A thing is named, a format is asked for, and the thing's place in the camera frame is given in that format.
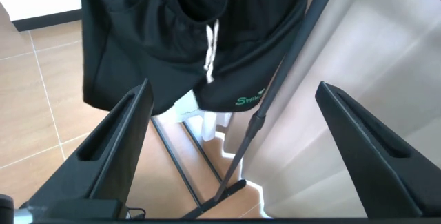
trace white curtain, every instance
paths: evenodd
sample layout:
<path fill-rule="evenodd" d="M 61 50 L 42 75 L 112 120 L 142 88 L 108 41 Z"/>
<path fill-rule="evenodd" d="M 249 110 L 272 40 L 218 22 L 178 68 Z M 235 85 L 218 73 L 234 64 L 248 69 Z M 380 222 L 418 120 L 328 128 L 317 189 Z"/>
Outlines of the white curtain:
<path fill-rule="evenodd" d="M 320 81 L 441 167 L 441 1 L 331 0 L 243 160 L 268 215 L 365 216 L 316 104 Z M 255 110 L 233 115 L 226 152 L 236 152 Z"/>

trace tiled floor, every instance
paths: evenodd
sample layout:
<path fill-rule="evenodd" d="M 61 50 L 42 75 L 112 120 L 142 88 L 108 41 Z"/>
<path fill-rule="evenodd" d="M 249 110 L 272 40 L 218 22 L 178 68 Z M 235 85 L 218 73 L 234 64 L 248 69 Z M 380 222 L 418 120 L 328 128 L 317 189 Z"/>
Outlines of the tiled floor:
<path fill-rule="evenodd" d="M 20 206 L 47 180 L 106 112 L 81 100 L 81 22 L 17 32 L 0 5 L 0 193 Z M 172 149 L 204 201 L 218 182 L 179 124 L 164 125 Z M 222 141 L 204 143 L 222 173 Z M 149 218 L 178 218 L 196 207 L 149 125 L 127 204 Z M 202 218 L 260 218 L 258 191 L 247 186 Z"/>

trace green logo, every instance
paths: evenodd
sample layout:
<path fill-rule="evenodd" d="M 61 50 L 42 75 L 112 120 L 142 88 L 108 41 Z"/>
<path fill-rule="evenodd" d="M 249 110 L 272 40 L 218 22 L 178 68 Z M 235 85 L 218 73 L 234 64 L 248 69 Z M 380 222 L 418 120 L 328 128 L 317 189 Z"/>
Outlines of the green logo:
<path fill-rule="evenodd" d="M 265 88 L 263 88 L 260 92 L 258 92 L 257 96 L 253 96 L 251 98 L 241 97 L 241 98 L 237 99 L 236 105 L 240 106 L 240 105 L 244 105 L 246 103 L 253 103 L 255 101 L 258 101 L 260 98 L 262 98 L 263 92 L 265 92 Z"/>

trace white drawstring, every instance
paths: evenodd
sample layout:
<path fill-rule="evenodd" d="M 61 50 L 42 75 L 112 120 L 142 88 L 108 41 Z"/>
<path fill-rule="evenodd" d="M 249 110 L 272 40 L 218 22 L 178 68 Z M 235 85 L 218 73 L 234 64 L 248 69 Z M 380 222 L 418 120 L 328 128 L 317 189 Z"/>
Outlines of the white drawstring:
<path fill-rule="evenodd" d="M 214 23 L 214 30 L 207 25 L 207 41 L 208 41 L 208 49 L 207 55 L 205 57 L 205 65 L 204 69 L 207 72 L 207 82 L 211 83 L 214 81 L 212 76 L 213 74 L 213 66 L 214 66 L 214 58 L 216 57 L 216 50 L 218 47 L 218 32 L 219 32 L 219 20 L 216 20 Z"/>

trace curtain fold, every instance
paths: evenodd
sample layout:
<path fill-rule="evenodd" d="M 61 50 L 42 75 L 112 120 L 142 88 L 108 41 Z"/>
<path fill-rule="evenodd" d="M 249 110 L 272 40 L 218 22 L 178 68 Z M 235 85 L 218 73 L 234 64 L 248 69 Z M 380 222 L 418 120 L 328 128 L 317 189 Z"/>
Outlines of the curtain fold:
<path fill-rule="evenodd" d="M 441 1 L 331 0 L 243 159 L 273 217 L 365 216 L 314 94 L 350 94 L 441 166 Z M 235 153 L 251 115 L 235 113 Z"/>

